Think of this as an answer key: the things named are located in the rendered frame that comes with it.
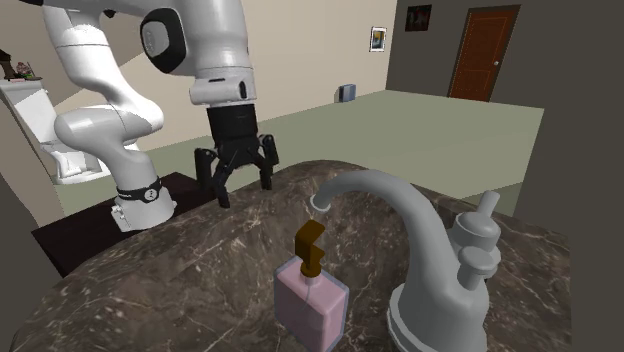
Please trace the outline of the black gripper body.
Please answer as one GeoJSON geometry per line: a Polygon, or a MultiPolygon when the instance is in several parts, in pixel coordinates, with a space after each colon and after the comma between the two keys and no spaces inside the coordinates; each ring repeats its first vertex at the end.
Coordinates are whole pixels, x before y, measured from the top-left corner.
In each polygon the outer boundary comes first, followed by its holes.
{"type": "Polygon", "coordinates": [[[219,158],[230,169],[253,164],[264,167],[259,154],[258,125],[253,104],[207,108],[216,152],[205,153],[205,167],[219,158]]]}

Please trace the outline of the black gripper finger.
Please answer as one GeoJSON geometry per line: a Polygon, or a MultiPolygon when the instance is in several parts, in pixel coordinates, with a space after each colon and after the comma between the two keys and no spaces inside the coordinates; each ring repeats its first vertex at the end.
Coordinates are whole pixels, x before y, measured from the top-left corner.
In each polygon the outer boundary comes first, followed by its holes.
{"type": "Polygon", "coordinates": [[[226,182],[235,169],[238,152],[223,147],[220,150],[196,148],[194,150],[197,181],[202,191],[211,193],[222,208],[229,208],[226,182]]]}
{"type": "Polygon", "coordinates": [[[272,189],[273,167],[279,163],[275,139],[271,134],[262,134],[258,142],[251,147],[250,154],[254,165],[259,169],[261,187],[272,189]]]}

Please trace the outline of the dark robot stand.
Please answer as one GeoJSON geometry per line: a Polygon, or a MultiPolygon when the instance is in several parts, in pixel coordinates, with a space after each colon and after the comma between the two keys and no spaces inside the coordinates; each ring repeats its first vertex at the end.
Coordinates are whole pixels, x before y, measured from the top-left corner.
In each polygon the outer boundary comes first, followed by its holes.
{"type": "MultiPolygon", "coordinates": [[[[177,202],[174,217],[216,199],[211,191],[202,191],[195,179],[178,172],[164,176],[162,184],[177,202]]],[[[61,277],[100,252],[140,233],[140,230],[122,232],[118,228],[111,216],[113,205],[111,198],[32,231],[61,277]]]]}

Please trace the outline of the pink soap dispenser brown pump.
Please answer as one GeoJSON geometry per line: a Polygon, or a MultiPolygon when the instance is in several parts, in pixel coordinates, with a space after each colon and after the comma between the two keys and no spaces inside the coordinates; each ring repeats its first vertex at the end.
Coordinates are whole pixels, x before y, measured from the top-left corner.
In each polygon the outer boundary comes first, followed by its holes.
{"type": "Polygon", "coordinates": [[[296,233],[295,255],[274,271],[278,322],[309,352],[331,352],[344,334],[349,288],[322,268],[315,245],[325,227],[307,221],[296,233]]]}

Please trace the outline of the white toilet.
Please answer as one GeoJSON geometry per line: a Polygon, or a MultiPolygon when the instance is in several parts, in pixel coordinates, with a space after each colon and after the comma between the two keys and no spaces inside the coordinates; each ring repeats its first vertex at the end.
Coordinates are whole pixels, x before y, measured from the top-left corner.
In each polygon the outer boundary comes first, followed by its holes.
{"type": "Polygon", "coordinates": [[[141,97],[122,76],[105,45],[71,45],[57,49],[67,76],[100,93],[104,105],[58,115],[39,81],[0,81],[0,92],[16,118],[25,122],[41,150],[56,163],[57,184],[75,184],[112,175],[124,190],[157,179],[146,154],[127,147],[152,131],[140,117],[141,97]]]}

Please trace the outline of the grey sink faucet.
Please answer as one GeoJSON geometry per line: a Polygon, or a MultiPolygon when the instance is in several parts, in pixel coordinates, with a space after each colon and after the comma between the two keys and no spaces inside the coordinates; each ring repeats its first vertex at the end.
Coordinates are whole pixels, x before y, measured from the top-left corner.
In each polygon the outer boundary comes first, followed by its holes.
{"type": "Polygon", "coordinates": [[[497,262],[488,250],[454,252],[431,202],[410,183],[378,170],[345,172],[322,183],[309,199],[321,213],[351,191],[384,199],[402,218],[409,242],[406,282],[391,294],[390,336],[401,352],[487,352],[489,310],[485,278],[497,262]]]}

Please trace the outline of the brown wooden door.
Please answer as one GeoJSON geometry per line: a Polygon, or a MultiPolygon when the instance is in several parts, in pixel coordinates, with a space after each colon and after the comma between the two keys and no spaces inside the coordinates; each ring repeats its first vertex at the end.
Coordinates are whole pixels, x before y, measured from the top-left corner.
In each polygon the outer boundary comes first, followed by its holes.
{"type": "Polygon", "coordinates": [[[447,96],[489,102],[521,5],[469,8],[447,96]]]}

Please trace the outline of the small white-framed wall picture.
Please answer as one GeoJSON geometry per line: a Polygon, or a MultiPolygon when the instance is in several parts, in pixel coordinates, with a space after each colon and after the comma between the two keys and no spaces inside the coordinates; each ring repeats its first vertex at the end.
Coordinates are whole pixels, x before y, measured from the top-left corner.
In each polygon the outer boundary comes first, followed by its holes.
{"type": "Polygon", "coordinates": [[[370,52],[384,52],[386,40],[386,27],[372,27],[370,35],[370,52]]]}

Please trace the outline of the dark wall picture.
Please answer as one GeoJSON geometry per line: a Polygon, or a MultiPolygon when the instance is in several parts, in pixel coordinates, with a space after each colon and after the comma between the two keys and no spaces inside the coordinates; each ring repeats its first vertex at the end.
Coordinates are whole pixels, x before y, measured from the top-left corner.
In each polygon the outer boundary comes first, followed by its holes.
{"type": "Polygon", "coordinates": [[[409,6],[406,13],[406,32],[427,31],[432,5],[409,6]]]}

